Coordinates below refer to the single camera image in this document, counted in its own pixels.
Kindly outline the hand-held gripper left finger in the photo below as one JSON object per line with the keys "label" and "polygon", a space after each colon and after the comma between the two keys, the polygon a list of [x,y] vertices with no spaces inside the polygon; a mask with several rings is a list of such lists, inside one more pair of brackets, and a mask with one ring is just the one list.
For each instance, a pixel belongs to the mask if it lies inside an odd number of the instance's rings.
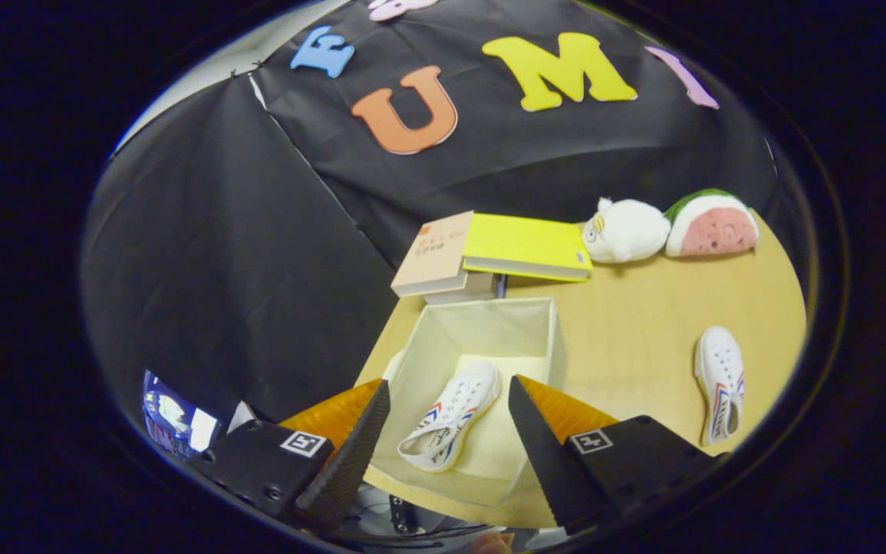
{"label": "hand-held gripper left finger", "polygon": [[252,419],[189,464],[272,519],[334,532],[354,502],[390,410],[389,382],[373,379],[281,424]]}

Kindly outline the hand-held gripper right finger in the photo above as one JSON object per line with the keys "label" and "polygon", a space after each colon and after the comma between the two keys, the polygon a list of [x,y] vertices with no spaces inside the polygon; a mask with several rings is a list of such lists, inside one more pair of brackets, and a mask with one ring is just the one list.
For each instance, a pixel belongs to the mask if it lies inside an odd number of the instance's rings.
{"label": "hand-held gripper right finger", "polygon": [[721,461],[648,415],[619,420],[515,375],[508,410],[556,525],[576,534],[640,518]]}

